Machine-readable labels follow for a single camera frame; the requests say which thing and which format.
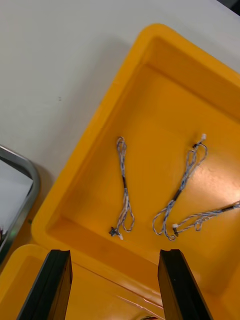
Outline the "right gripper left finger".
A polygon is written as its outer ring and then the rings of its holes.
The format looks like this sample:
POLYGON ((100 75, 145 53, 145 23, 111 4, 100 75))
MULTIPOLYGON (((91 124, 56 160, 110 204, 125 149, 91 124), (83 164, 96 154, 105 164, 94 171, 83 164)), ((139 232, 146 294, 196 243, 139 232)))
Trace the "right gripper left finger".
POLYGON ((73 281, 71 252, 51 250, 37 274, 18 320, 64 320, 73 281))

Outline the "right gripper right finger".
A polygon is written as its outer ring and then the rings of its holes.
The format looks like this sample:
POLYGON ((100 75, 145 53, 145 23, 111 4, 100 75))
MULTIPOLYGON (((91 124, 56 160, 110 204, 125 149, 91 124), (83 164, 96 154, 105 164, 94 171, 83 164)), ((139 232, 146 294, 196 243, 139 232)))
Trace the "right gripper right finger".
POLYGON ((158 283, 166 320, 212 320, 213 316, 179 249, 161 250, 158 283))

